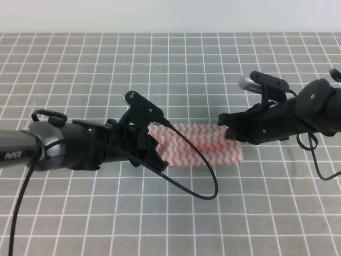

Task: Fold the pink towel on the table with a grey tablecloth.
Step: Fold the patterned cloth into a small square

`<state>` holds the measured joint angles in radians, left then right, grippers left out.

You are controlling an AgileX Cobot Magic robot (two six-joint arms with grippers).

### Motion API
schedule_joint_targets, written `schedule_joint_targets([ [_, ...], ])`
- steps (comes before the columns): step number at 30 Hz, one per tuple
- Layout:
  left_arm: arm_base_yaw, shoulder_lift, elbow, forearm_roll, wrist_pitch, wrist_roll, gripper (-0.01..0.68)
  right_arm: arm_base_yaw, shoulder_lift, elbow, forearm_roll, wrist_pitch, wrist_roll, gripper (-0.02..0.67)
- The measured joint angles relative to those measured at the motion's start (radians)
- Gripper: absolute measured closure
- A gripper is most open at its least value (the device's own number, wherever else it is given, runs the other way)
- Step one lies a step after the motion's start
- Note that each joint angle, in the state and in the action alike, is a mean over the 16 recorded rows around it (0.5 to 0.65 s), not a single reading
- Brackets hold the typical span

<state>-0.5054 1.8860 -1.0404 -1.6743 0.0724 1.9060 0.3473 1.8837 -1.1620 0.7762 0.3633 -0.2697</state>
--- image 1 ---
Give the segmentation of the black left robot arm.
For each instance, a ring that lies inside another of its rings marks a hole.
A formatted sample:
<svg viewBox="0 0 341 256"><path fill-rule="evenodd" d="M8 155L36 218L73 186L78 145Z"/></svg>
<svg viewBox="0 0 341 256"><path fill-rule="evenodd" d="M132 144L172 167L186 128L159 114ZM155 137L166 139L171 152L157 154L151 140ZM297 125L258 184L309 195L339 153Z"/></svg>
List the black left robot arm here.
<svg viewBox="0 0 341 256"><path fill-rule="evenodd" d="M30 166L38 153L37 171L67 168L96 171L103 163L130 161L158 172L168 166L148 127L108 119L105 124L68 122L65 114L39 109L27 130L1 130L1 166Z"/></svg>

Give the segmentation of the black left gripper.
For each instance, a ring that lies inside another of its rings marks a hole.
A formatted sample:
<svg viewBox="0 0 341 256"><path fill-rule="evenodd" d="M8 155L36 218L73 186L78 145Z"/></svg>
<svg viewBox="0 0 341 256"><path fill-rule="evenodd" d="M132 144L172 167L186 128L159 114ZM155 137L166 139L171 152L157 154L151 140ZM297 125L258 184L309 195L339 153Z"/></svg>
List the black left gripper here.
<svg viewBox="0 0 341 256"><path fill-rule="evenodd" d="M109 144L138 158L145 167L153 171L164 171L168 163L157 153L158 141L148 134L147 128L141 129L134 124L118 123L109 119L105 123Z"/></svg>

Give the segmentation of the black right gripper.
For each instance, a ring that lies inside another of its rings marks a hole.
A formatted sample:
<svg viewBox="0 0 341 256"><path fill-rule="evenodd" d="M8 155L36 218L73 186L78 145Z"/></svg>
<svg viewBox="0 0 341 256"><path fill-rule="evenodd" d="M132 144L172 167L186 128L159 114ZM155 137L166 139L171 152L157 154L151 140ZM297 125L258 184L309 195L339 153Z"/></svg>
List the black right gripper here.
<svg viewBox="0 0 341 256"><path fill-rule="evenodd" d="M259 145L276 140L287 140L290 136L287 119L290 118L290 103L282 102L262 112L248 109L238 113L221 113L218 126L227 126L225 138Z"/></svg>

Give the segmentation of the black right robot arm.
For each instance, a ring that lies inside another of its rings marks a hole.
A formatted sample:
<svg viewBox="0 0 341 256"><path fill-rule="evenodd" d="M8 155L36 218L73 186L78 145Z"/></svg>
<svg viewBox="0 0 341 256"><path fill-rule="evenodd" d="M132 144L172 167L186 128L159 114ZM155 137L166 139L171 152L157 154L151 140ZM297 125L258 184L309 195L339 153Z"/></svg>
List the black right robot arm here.
<svg viewBox="0 0 341 256"><path fill-rule="evenodd" d="M322 78L310 82L297 96L280 102L262 101L239 113L222 113L219 126L226 126L230 140L259 145L303 133L332 137L340 132L340 89Z"/></svg>

